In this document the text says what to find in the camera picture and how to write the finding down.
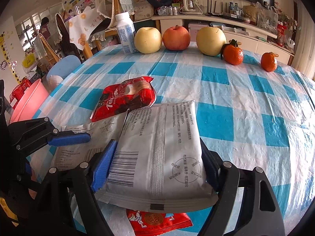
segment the table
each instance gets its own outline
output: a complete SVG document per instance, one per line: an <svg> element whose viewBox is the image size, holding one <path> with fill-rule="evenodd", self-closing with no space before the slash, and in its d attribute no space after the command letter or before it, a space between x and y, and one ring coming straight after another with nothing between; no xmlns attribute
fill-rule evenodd
<svg viewBox="0 0 315 236"><path fill-rule="evenodd" d="M182 52L162 46L152 54L125 55L121 45L109 46L73 71L34 118L48 116L59 130L63 125L87 123L106 86L151 75L156 103L196 101L199 133L208 149L239 168L264 169L289 233L315 193L315 84L282 63L268 73L260 68L260 55L244 54L243 63L232 66L219 57L201 54L193 42ZM55 147L46 146L28 157L39 182L55 151ZM239 188L238 200L242 191ZM99 205L109 225L122 228L115 223L123 223L124 209ZM234 207L229 230L235 226L240 202ZM180 235L196 235L209 211L188 213L194 226L182 229ZM75 219L84 231L78 211Z"/></svg>

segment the red plastic chair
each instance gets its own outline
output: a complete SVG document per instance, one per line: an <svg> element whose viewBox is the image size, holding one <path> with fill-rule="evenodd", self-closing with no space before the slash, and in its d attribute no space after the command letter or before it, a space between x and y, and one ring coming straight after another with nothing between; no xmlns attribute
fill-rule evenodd
<svg viewBox="0 0 315 236"><path fill-rule="evenodd" d="M31 82L29 81L29 79L27 79L26 77L22 79L22 82L20 85L16 86L14 88L14 90L12 91L11 95L10 95L10 104L12 103L12 101L14 99L17 100L17 102L14 104L13 109L15 109L15 107L17 106L18 102L21 100L21 98L24 95L24 92L26 91L27 88L29 88L31 86Z"/></svg>

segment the pink storage box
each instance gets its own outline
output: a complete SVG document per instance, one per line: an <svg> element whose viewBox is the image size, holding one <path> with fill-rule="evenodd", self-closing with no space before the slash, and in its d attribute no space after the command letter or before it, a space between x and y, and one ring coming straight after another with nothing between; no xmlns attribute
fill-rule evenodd
<svg viewBox="0 0 315 236"><path fill-rule="evenodd" d="M196 36L198 31L203 28L203 27L207 27L208 24L206 23L200 23L200 24L196 24L196 23L189 23L188 24L188 31L190 33L190 41L191 42L195 42L196 41Z"/></svg>

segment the blue gripper pad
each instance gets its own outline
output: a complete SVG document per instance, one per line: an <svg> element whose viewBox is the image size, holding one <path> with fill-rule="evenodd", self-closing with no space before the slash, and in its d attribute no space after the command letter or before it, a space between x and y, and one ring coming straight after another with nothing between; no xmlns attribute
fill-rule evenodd
<svg viewBox="0 0 315 236"><path fill-rule="evenodd" d="M48 144L52 146L66 146L87 143L90 140L91 140L90 134L84 132L70 136L56 136L53 137L50 141L48 141Z"/></svg>
<svg viewBox="0 0 315 236"><path fill-rule="evenodd" d="M97 163L96 168L92 171L93 182L91 183L91 189L93 192L96 192L105 184L117 144L118 142L116 140L110 140L105 150L99 157L99 162Z"/></svg>

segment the red snack package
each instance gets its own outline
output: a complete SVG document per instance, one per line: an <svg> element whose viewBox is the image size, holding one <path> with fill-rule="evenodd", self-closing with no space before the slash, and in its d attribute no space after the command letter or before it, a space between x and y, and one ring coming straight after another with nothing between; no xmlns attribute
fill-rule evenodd
<svg viewBox="0 0 315 236"><path fill-rule="evenodd" d="M126 209L136 236L157 236L176 229L193 226L186 213L160 214Z"/></svg>
<svg viewBox="0 0 315 236"><path fill-rule="evenodd" d="M151 106L156 100L156 93L150 76L128 79L120 84L107 86L94 109L92 122L145 106Z"/></svg>

